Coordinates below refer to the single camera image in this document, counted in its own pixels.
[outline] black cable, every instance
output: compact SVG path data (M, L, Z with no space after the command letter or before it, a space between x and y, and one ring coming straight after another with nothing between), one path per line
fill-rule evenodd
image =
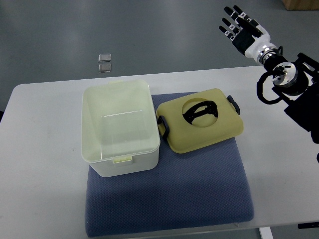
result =
M279 101L281 101L282 99L280 97L278 97L277 99L274 100L267 100L264 95L263 95L263 84L266 81L266 79L269 76L277 76L277 75L282 75L283 72L282 71L267 71L264 74L262 74L262 76L260 77L259 81L257 82L257 97L258 99L267 104L267 105L274 105L277 104Z

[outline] robot finger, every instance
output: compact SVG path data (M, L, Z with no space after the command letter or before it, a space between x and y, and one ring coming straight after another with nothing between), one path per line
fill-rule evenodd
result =
M239 16L243 17L245 20L249 21L254 26L258 26L258 22L254 19L251 19L246 13L242 11L237 5L234 5L234 10L238 13Z
M223 26L219 26L219 30L221 30L231 41L233 41L236 37L230 31L227 31Z
M233 24L231 24L227 19L222 18L223 23L225 23L230 30L232 30L236 35L238 35L238 33L240 32L240 30L235 27Z
M243 29L242 26L237 21L239 14L228 6L225 7L224 10L235 21L235 23L240 27L240 29Z

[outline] gray floor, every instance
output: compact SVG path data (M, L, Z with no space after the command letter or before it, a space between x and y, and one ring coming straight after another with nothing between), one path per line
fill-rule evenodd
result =
M24 83L256 65L218 30L224 7L234 4L284 46L287 59L303 52L319 60L319 11L286 11L281 0L0 0L0 110ZM112 72L98 73L98 55L108 52ZM275 239L319 238L318 229L297 225L272 231ZM176 238L260 236L246 230Z

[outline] white plastic container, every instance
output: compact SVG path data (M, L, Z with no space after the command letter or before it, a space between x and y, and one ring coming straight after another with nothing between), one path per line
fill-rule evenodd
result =
M82 157L102 177L154 168L160 136L143 80L89 87L82 103Z

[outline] plastic storage box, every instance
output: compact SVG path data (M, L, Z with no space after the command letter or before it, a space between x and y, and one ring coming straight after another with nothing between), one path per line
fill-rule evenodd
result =
M167 137L170 148L176 153L187 153L221 142L244 130L238 105L220 89L164 102L156 115L161 122L160 133Z
M154 168L160 137L143 80L89 87L82 103L82 157L102 177Z

